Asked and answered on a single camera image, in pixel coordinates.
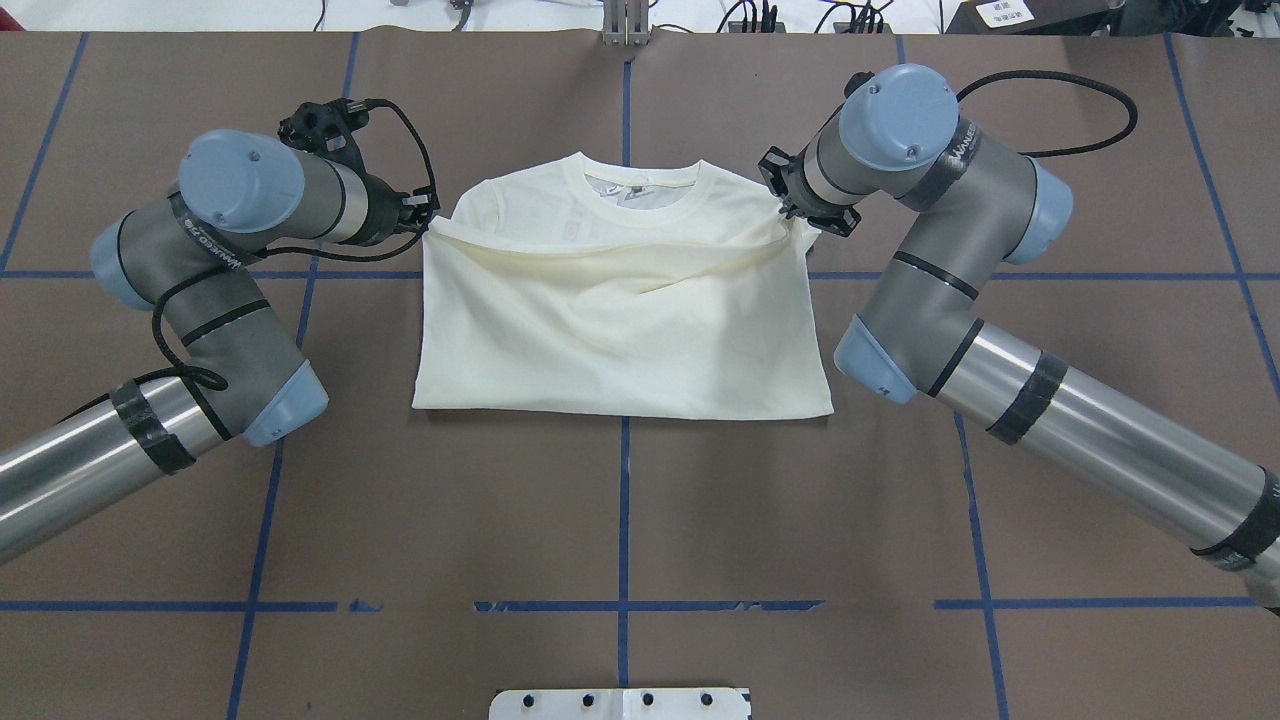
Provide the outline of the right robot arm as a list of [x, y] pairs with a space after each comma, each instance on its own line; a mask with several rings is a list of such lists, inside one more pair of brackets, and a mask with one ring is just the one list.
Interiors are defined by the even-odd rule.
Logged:
[[[1125, 126], [1093, 143], [1019, 152], [963, 111], [979, 88], [1015, 79], [1107, 96]], [[932, 397], [993, 441], [1075, 474], [1276, 612], [1277, 473], [983, 316], [1002, 266], [1023, 279], [1073, 214], [1070, 187], [1044, 160], [1110, 147], [1137, 124], [1128, 94], [1083, 76], [1005, 70], [956, 90], [904, 63], [852, 76], [800, 152], [769, 149], [759, 168], [785, 217], [829, 234], [849, 236], [858, 205], [876, 195], [914, 215], [835, 351], [846, 377], [896, 404]]]

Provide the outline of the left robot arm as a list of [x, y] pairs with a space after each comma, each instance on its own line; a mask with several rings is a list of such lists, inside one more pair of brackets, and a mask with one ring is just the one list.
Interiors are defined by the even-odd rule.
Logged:
[[271, 445], [323, 414], [311, 363], [250, 274], [298, 254], [378, 263], [396, 234], [422, 238], [435, 174], [392, 188], [355, 141], [383, 97], [305, 102], [275, 136], [197, 137], [166, 196], [91, 249], [95, 279], [150, 315], [165, 366], [129, 378], [3, 454], [3, 560], [10, 561], [229, 439]]

